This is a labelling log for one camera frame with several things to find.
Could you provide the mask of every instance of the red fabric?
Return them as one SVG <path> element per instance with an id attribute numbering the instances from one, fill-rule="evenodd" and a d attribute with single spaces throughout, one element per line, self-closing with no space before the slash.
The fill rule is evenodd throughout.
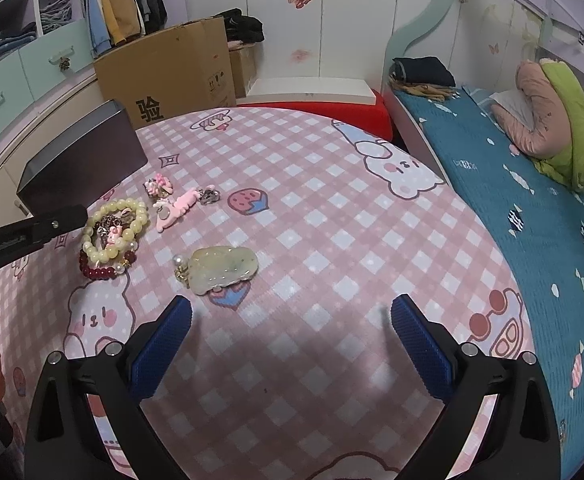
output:
<path id="1" fill-rule="evenodd" d="M 348 103 L 315 103 L 315 102 L 280 102 L 280 103 L 258 103 L 253 105 L 242 105 L 243 107 L 265 107 L 283 108 L 285 110 L 299 110 L 310 114 L 330 117 L 344 123 L 351 124 L 357 128 L 368 132 L 385 140 L 392 140 L 392 120 L 386 110 L 383 98 L 378 92 L 376 104 L 374 105 L 354 105 Z"/>

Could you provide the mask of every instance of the cardboard box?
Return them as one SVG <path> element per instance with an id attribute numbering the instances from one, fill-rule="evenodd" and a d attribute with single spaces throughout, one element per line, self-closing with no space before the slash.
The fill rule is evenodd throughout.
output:
<path id="1" fill-rule="evenodd" d="M 223 18 L 160 30 L 94 62 L 106 100 L 135 129 L 189 112 L 236 105 Z"/>
<path id="2" fill-rule="evenodd" d="M 256 81 L 255 48 L 245 46 L 230 52 L 232 79 L 234 79 L 234 94 L 237 99 L 245 97 Z"/>

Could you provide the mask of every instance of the silver screw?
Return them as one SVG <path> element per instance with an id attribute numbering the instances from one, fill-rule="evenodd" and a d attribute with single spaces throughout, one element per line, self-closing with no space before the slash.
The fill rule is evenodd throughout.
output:
<path id="1" fill-rule="evenodd" d="M 118 341 L 113 341 L 105 347 L 105 353 L 112 356 L 118 355 L 121 350 L 123 350 L 123 345 Z"/>
<path id="2" fill-rule="evenodd" d="M 63 358 L 63 354 L 59 351 L 54 351 L 48 356 L 48 363 L 51 365 L 57 364 Z"/>
<path id="3" fill-rule="evenodd" d="M 468 357 L 474 357 L 479 353 L 479 349 L 473 343 L 463 343 L 461 345 L 461 352 L 463 352 Z"/>
<path id="4" fill-rule="evenodd" d="M 523 360 L 529 365 L 536 364 L 536 356 L 532 352 L 523 352 Z"/>

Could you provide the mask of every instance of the yellow bead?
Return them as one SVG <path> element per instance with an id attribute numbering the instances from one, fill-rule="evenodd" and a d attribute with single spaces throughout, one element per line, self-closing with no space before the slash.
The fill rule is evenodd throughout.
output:
<path id="1" fill-rule="evenodd" d="M 133 220 L 130 224 L 130 229 L 134 231 L 134 234 L 139 234 L 143 229 L 143 224 L 139 220 Z"/>

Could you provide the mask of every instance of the table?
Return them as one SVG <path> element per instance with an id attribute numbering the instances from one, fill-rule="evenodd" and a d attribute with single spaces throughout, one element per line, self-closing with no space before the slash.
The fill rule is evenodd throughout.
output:
<path id="1" fill-rule="evenodd" d="M 80 232 L 0 270 L 5 404 L 18 434 L 51 351 L 65 342 L 77 357 L 126 340 L 176 294 L 192 302 L 192 328 L 142 407 L 193 480 L 394 478 L 442 407 L 390 326 L 399 294 L 459 342 L 494 355 L 533 350 L 517 285 L 481 221 L 388 142 L 272 108 L 188 114 L 138 135 L 149 163 L 93 209 L 111 198 L 149 204 L 143 182 L 157 171 L 177 194 L 215 184 L 222 199 L 162 234 L 147 227 L 137 262 L 116 280 L 80 273 Z M 246 189 L 248 202 L 229 200 Z M 259 271 L 195 296 L 175 279 L 172 257 L 217 244 L 252 248 Z M 83 314 L 102 322 L 77 344 L 66 333 Z M 491 409 L 486 402 L 455 472 L 469 466 Z M 131 475 L 106 418 L 96 420 Z"/>

